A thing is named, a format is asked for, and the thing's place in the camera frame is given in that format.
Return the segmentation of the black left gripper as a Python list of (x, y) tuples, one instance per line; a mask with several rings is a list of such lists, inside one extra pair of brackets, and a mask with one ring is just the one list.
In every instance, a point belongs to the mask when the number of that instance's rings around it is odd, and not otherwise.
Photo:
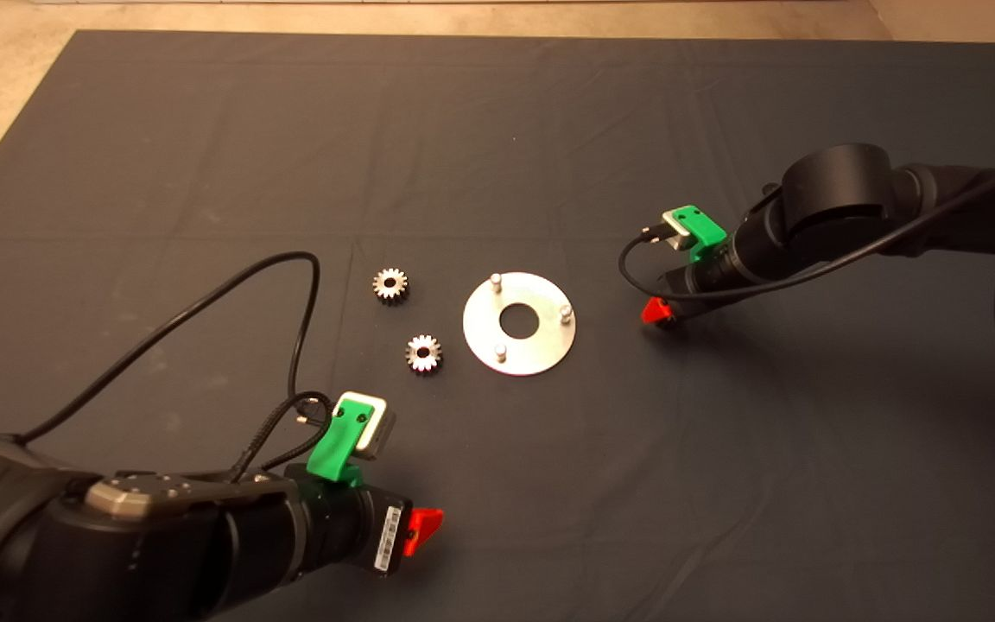
[(307, 539), (299, 570), (351, 564), (378, 576), (395, 574), (441, 528), (445, 512), (414, 508), (412, 500), (374, 486), (305, 476), (299, 497)]

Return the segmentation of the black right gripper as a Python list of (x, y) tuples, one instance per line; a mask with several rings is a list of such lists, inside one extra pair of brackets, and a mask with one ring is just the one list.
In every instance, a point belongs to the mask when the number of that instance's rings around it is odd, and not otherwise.
[[(667, 271), (662, 276), (661, 283), (671, 295), (698, 295), (758, 286), (762, 283), (762, 278), (755, 276), (741, 263), (734, 243), (723, 243), (698, 263), (689, 263)], [(672, 327), (677, 321), (731, 306), (747, 296), (735, 295), (733, 298), (698, 301), (650, 298), (641, 310), (641, 322), (645, 326)]]

